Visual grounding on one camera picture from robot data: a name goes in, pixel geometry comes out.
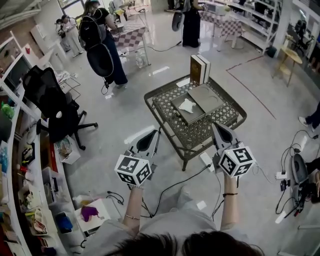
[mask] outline chair backrest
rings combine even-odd
[[[67,106],[66,95],[50,67],[41,70],[34,66],[24,76],[22,84],[25,97],[35,104],[46,118],[55,117]]]
[[[100,77],[107,78],[114,71],[114,62],[108,48],[99,43],[86,52],[89,64],[93,71]]]

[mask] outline black wristband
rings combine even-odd
[[[225,198],[226,196],[234,196],[234,195],[238,195],[238,193],[225,193],[225,194],[223,194],[222,196],[223,196],[223,198]]]

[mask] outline brown book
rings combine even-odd
[[[205,80],[206,64],[197,56],[191,55],[190,58],[190,81],[202,85]]]

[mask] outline bracelet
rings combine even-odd
[[[139,218],[135,218],[135,217],[132,217],[132,216],[130,216],[130,215],[128,215],[128,214],[126,214],[125,216],[129,217],[130,219],[133,219],[133,220],[138,220],[138,221],[140,221],[140,219],[139,219]]]
[[[225,198],[226,196],[235,196],[235,195],[238,195],[238,193],[225,193],[223,194],[223,198]]]

